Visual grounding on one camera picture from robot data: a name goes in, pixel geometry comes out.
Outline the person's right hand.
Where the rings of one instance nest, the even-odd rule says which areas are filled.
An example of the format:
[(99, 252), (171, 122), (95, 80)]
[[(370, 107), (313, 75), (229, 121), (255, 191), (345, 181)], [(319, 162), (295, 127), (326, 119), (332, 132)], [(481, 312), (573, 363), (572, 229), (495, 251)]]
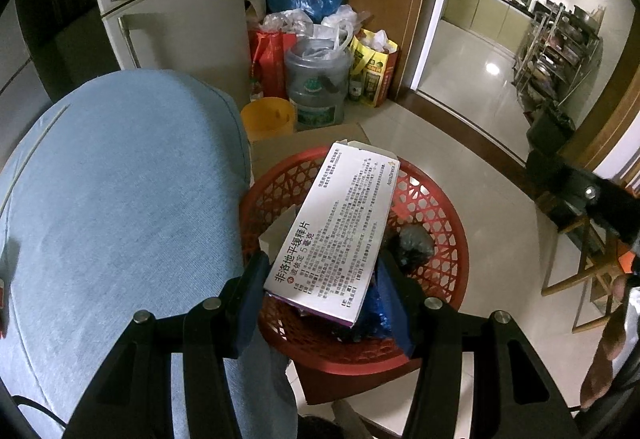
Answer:
[(639, 287), (627, 287), (634, 277), (621, 275), (613, 285), (613, 294), (622, 304), (605, 325), (591, 367), (580, 389), (580, 408), (589, 409), (611, 388), (614, 378), (630, 359), (639, 342)]

